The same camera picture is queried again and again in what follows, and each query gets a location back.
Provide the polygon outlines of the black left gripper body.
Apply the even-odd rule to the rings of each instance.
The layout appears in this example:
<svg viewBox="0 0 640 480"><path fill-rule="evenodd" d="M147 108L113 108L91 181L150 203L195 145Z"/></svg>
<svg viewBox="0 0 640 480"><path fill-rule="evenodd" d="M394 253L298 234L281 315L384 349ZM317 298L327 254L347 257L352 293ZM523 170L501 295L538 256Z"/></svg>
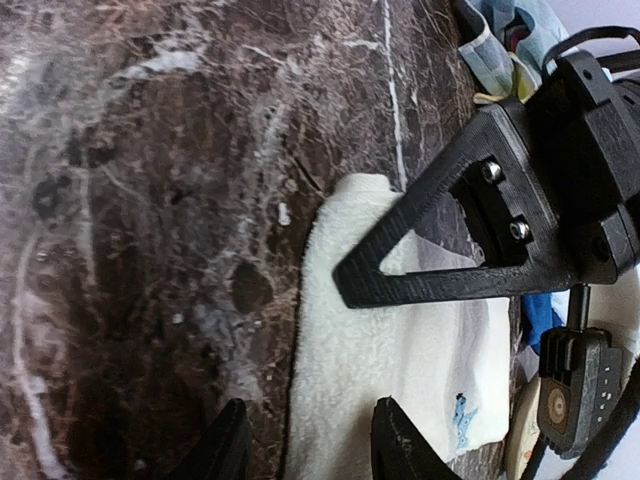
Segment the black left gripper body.
<svg viewBox="0 0 640 480"><path fill-rule="evenodd" d="M639 262L639 102L578 52L524 105L503 105L504 178L519 258L503 290L611 285Z"/></svg>

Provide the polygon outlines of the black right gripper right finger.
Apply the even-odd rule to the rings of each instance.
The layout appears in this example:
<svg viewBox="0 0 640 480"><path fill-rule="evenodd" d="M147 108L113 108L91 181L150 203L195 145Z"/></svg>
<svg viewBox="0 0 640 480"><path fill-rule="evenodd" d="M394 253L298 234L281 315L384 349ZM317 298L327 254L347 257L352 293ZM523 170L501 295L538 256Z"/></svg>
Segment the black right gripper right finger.
<svg viewBox="0 0 640 480"><path fill-rule="evenodd" d="M459 480L392 397L377 401L371 422L373 480Z"/></svg>

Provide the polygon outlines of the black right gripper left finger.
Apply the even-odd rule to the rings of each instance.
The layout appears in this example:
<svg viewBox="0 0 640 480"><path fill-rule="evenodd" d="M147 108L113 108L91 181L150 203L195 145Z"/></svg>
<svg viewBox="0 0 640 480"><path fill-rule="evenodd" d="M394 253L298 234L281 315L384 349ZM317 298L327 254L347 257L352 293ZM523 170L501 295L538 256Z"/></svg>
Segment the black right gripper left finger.
<svg viewBox="0 0 640 480"><path fill-rule="evenodd" d="M251 443L245 402L231 399L167 479L247 479Z"/></svg>

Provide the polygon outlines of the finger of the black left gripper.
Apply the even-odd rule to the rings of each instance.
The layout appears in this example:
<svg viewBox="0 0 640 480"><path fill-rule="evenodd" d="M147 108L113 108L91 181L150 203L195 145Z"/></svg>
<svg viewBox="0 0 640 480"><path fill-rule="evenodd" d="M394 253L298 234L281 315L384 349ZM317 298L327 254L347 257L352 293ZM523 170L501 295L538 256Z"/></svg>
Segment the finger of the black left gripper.
<svg viewBox="0 0 640 480"><path fill-rule="evenodd" d="M575 266L534 169L525 109L483 107L339 261L350 308L566 290Z"/></svg>

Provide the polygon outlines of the cream white towel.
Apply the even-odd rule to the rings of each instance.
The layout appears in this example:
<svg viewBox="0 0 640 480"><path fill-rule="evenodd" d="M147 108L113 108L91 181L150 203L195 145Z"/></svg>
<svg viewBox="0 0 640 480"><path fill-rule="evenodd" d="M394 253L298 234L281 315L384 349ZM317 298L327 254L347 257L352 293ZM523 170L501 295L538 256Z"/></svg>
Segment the cream white towel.
<svg viewBox="0 0 640 480"><path fill-rule="evenodd" d="M350 309L332 273L396 201L388 179L344 177L309 235L291 390L288 479L367 479L370 425L394 398L444 461L509 429L505 298Z"/></svg>

